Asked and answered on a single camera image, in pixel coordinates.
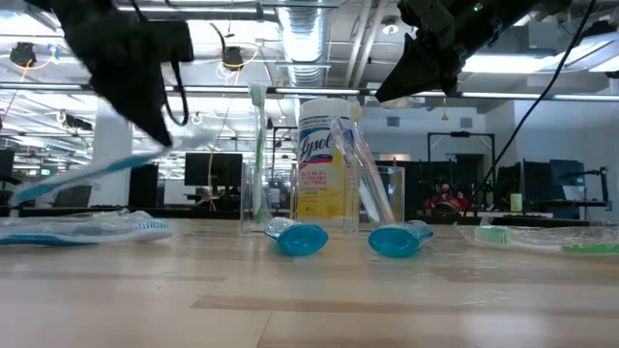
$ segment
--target wooden table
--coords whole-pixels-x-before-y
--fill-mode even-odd
[[[235,221],[174,220],[171,241],[0,248],[13,347],[619,347],[619,261],[469,246],[435,226],[413,259],[332,237],[278,253]]]

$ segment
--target ceiling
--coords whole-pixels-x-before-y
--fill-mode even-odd
[[[186,1],[177,1],[177,3],[182,3],[183,6],[188,4]],[[215,4],[213,1],[192,1],[191,3],[202,6],[213,6]],[[277,1],[263,2],[263,5],[273,3],[277,3]],[[376,3],[377,1],[372,6],[371,14],[376,11]],[[599,19],[604,15],[610,15],[614,18],[619,1],[599,1],[599,3],[599,8],[596,10],[593,19]],[[145,7],[162,6],[163,1],[140,1],[139,4]],[[233,3],[224,3],[224,5],[226,4],[230,4],[230,9],[235,6]],[[330,10],[328,14],[329,26],[325,60],[330,68],[327,70],[325,85],[329,87],[343,87],[348,60],[353,49],[352,43],[355,32],[363,29],[358,28],[363,1],[348,0],[336,4],[340,4],[340,7]],[[530,74],[463,72],[458,79],[459,90],[539,93],[551,78],[553,69],[551,57],[565,49],[570,39],[568,33],[575,30],[579,16],[586,4],[587,2],[575,1],[568,12],[557,16],[543,17],[539,15],[539,12],[532,13],[530,19],[524,18],[521,21],[526,29],[515,29],[512,34],[505,35],[505,39],[501,39],[501,44],[498,46],[503,49],[508,46],[513,47],[513,42],[516,42],[516,39],[512,39],[512,37],[524,35],[522,33],[528,33],[526,35],[529,38],[534,36],[532,35],[532,33],[535,33],[534,30],[543,30],[547,34],[554,33],[552,34],[554,37],[551,37],[553,40],[548,41],[554,42],[549,44],[554,46],[555,52],[547,54],[548,68],[546,71]],[[173,17],[184,16],[180,13],[171,15]],[[399,16],[395,1],[388,2],[383,17],[388,15]],[[559,26],[557,21],[561,21],[562,25]],[[225,35],[233,35],[226,39],[228,46],[240,46],[246,60],[253,57],[251,63],[246,64],[238,75],[226,76],[219,69],[221,65],[219,58],[221,43],[216,32],[210,26],[211,22],[220,28]],[[182,66],[181,73],[186,85],[247,85],[250,82],[275,86],[289,85],[286,68],[278,66],[278,62],[285,62],[284,47],[281,43],[282,32],[278,23],[271,21],[192,19],[189,20],[189,25],[192,31],[196,60],[191,64]],[[371,25],[372,20],[366,28],[366,40]],[[384,34],[382,30],[376,33],[374,45],[369,55],[371,63],[367,64],[363,71],[360,87],[384,80],[398,61],[403,49],[403,33],[410,32],[411,29],[401,21],[397,22],[397,26],[398,31],[394,35]],[[36,9],[27,7],[20,0],[9,1],[6,5],[3,2],[3,5],[0,5],[0,81],[87,83],[89,73],[73,58],[62,35],[63,32],[58,27],[57,20],[53,15],[42,14]],[[22,68],[15,66],[9,60],[8,54],[17,42],[35,44],[35,52],[39,61],[36,68],[39,69],[33,69],[24,74]],[[51,57],[52,55],[49,50],[50,46],[56,47],[60,59],[47,63],[49,59],[47,56]],[[619,52],[619,43],[609,43],[602,49],[609,55],[615,54],[614,52]],[[495,51],[489,50],[485,53],[495,53]],[[587,67],[582,66],[585,63],[579,61],[569,73],[563,73],[553,91],[564,94],[596,93],[607,87],[605,75],[588,72]],[[175,84],[176,81],[171,68],[163,66],[162,69],[166,82]],[[171,96],[169,100],[176,117],[181,117],[183,109],[180,98]],[[37,136],[32,137],[5,136],[0,138],[0,146],[17,148],[17,151],[22,154],[19,157],[20,163],[40,162],[41,159],[49,159],[50,154],[53,158],[57,155],[58,159],[65,159],[67,153],[73,155],[75,165],[87,163],[92,153],[92,132],[71,130],[63,126],[59,122],[63,117],[60,110],[66,110],[66,113],[96,126],[99,102],[97,97],[84,93],[49,94],[26,91],[16,93],[11,90],[0,90],[2,114],[11,105],[4,120],[5,129],[2,130],[2,133],[24,131],[37,134]],[[442,106],[442,100],[427,99],[423,105],[428,109],[435,106]],[[476,107],[478,113],[485,113],[495,106],[496,103],[491,101],[449,101],[449,107]],[[200,130],[221,130],[221,140],[217,148],[222,151],[245,151],[251,148],[249,141],[253,135],[254,109],[249,99],[189,97],[189,107],[193,117],[188,127],[180,128],[169,119],[167,120],[173,135],[191,134]],[[295,126],[299,112],[299,101],[293,99],[268,100],[266,112],[276,126]],[[385,127],[386,125],[376,123],[372,125],[371,130],[366,130],[366,133],[389,131],[382,129]],[[47,144],[46,150],[42,149],[42,143]],[[135,151],[148,151],[153,149],[154,146],[155,144],[141,131],[135,130],[133,143]],[[34,152],[36,155],[28,158],[25,156],[28,152]],[[285,141],[284,139],[279,152],[292,156],[294,152],[292,141]]]

